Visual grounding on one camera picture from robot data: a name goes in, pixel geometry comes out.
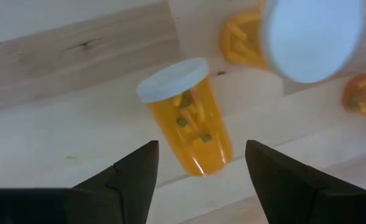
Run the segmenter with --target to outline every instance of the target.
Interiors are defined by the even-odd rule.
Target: pill bottle
[[[137,88],[184,170],[206,176],[233,159],[233,149],[204,58],[155,73]]]
[[[349,80],[342,102],[347,111],[366,117],[366,73]]]
[[[353,56],[364,29],[363,0],[267,0],[233,15],[220,49],[236,64],[299,83],[333,76]]]

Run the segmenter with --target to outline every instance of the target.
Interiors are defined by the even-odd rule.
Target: white bottle cap
[[[201,82],[209,74],[204,58],[193,58],[167,67],[142,81],[136,89],[143,103],[176,96]]]
[[[362,37],[362,0],[268,0],[263,51],[269,66],[301,83],[338,72]]]

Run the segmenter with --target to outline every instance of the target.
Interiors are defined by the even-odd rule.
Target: white lid
[[[201,82],[209,73],[204,58],[193,58],[167,67],[143,80],[136,91],[143,103],[178,95]]]
[[[362,37],[362,0],[268,0],[263,51],[268,64],[296,82],[314,83],[340,70]]]

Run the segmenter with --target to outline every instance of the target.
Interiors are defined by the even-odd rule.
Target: prescription bottle
[[[363,0],[262,0],[226,22],[220,49],[232,63],[315,83],[353,56],[364,20]]]
[[[348,82],[342,102],[347,111],[366,117],[366,73],[361,73]]]
[[[180,164],[194,176],[214,174],[233,159],[208,74],[206,59],[193,58],[157,72],[137,88]]]

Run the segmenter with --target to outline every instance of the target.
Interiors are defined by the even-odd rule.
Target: light wood grain
[[[178,60],[167,2],[0,43],[0,108]]]
[[[342,180],[366,188],[366,154],[323,170]],[[181,224],[267,224],[256,195],[206,213]]]

